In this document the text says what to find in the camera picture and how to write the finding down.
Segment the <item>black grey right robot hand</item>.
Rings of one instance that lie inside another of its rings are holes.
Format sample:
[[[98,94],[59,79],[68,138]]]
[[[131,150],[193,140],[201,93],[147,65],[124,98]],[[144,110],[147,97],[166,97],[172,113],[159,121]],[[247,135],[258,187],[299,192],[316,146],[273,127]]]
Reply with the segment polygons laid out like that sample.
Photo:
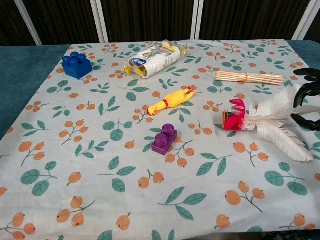
[[[304,84],[295,95],[293,107],[301,107],[306,96],[318,96],[320,94],[320,71],[315,68],[296,69],[293,73],[297,76],[304,76],[304,79],[311,82]],[[291,118],[302,128],[310,131],[320,131],[320,121],[307,120],[298,113],[290,115]]]

